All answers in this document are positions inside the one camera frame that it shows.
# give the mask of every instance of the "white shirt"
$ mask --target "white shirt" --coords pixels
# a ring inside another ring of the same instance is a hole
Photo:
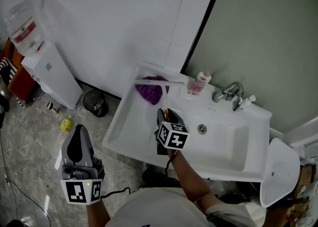
[[[181,188],[144,188],[131,194],[106,227],[211,227],[214,214],[238,227],[254,227],[244,206],[220,204],[205,213],[190,202]]]

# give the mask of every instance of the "tiled floor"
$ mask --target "tiled floor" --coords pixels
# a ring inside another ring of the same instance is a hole
[[[84,93],[91,90],[82,86]],[[66,203],[60,185],[61,163],[59,152],[67,134],[59,126],[63,118],[71,116],[72,126],[83,124],[89,131],[95,154],[102,159],[105,179],[102,193],[121,190],[127,186],[132,191],[141,184],[142,163],[103,147],[102,141],[116,112],[119,101],[106,96],[109,112],[102,118],[89,113],[82,105],[82,98],[75,110],[60,106],[48,95],[33,105],[20,107],[14,97],[1,129],[1,138],[10,180],[42,208],[48,201],[47,213],[53,227],[87,226],[85,206]],[[59,113],[46,109],[52,101]],[[235,191],[233,182],[207,180],[220,196]],[[0,226],[10,220],[22,219],[30,226],[49,226],[44,213],[15,187],[13,191],[4,180],[2,155],[0,158]],[[128,193],[114,194],[104,199],[111,216],[125,203]]]

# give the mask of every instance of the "chrome faucet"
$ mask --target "chrome faucet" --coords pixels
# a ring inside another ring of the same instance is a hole
[[[212,100],[216,103],[222,99],[225,99],[226,101],[232,101],[236,95],[238,96],[238,100],[233,104],[233,110],[237,111],[244,100],[244,89],[240,82],[233,82],[228,87],[214,93]]]

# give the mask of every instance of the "sink basin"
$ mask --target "sink basin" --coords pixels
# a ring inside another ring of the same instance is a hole
[[[168,106],[190,129],[183,153],[189,161],[223,169],[243,170],[246,162],[248,123],[240,116],[209,106],[193,106],[191,99],[172,96]],[[206,133],[198,132],[199,125]]]
[[[264,180],[260,186],[260,203],[267,208],[296,186],[300,171],[299,156],[295,150],[274,138],[268,149]]]
[[[147,63],[139,64],[132,75],[103,145],[140,161],[166,166],[168,157],[157,155],[154,136],[163,97],[157,105],[151,105],[133,84],[136,79],[158,75],[184,83],[169,87],[164,105],[175,111],[190,129],[190,138],[182,152],[194,170],[204,178],[261,182],[271,113],[253,104],[234,112],[232,102],[214,103],[212,93],[218,88],[212,85],[206,85],[199,96],[191,96],[186,88],[191,78]],[[205,134],[198,132],[202,124],[206,126]]]

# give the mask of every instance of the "person's arm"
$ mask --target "person's arm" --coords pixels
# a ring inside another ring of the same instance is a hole
[[[86,206],[88,227],[105,227],[110,216],[102,200]]]
[[[182,189],[187,198],[192,202],[197,202],[203,212],[209,207],[223,203],[211,191],[204,180],[192,169],[181,151],[178,151],[172,161],[174,170],[179,178]]]

